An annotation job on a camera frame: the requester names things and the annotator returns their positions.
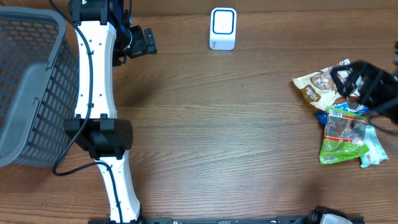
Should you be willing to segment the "teal white snack packet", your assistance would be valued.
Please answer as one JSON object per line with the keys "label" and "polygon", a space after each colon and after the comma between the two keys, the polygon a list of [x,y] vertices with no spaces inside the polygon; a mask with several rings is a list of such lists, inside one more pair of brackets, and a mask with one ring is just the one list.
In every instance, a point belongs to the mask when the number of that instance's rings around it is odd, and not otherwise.
{"label": "teal white snack packet", "polygon": [[360,157],[361,168],[366,168],[370,165],[378,165],[382,161],[389,160],[384,148],[377,138],[374,126],[366,126],[364,143],[368,147],[369,151]]}

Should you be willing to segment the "blue snack bar wrapper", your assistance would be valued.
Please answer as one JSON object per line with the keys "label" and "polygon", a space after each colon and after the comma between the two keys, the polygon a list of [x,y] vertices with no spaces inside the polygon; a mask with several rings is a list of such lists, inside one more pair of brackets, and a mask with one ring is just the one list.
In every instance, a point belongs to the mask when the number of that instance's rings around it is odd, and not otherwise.
{"label": "blue snack bar wrapper", "polygon": [[[340,104],[334,104],[332,105],[333,108],[341,109],[350,113],[354,114],[365,114],[369,111],[369,109],[361,104],[358,103],[352,103],[352,102],[346,102],[346,103],[340,103]],[[326,125],[327,122],[327,112],[322,111],[319,113],[315,113],[314,117],[323,125]]]}

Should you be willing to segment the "green red snack bag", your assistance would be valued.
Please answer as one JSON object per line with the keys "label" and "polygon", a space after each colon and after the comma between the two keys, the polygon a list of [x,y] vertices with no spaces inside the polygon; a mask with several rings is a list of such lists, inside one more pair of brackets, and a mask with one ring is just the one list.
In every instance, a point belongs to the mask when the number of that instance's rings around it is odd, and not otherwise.
{"label": "green red snack bag", "polygon": [[327,121],[320,149],[320,164],[335,164],[359,158],[369,151],[364,142],[364,116],[338,108],[327,108]]}

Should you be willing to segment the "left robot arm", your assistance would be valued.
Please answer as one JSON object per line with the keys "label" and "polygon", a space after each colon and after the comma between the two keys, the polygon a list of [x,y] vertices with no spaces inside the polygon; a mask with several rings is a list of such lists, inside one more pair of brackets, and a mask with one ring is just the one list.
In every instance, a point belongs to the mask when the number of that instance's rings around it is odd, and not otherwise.
{"label": "left robot arm", "polygon": [[123,1],[70,1],[68,7],[79,44],[79,87],[74,116],[65,120],[64,131],[101,172],[110,206],[106,222],[143,223],[129,166],[132,124],[118,118],[113,67],[156,54],[152,30],[135,26]]}

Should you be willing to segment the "beige brown snack pouch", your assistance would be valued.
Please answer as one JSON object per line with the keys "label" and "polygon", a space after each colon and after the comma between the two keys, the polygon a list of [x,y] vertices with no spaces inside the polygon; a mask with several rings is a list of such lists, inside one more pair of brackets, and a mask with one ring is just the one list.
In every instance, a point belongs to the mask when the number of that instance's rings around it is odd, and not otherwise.
{"label": "beige brown snack pouch", "polygon": [[333,105],[337,99],[342,98],[330,75],[331,70],[334,67],[349,65],[350,63],[349,59],[344,59],[319,71],[293,78],[292,81],[307,102],[325,111],[327,106]]}

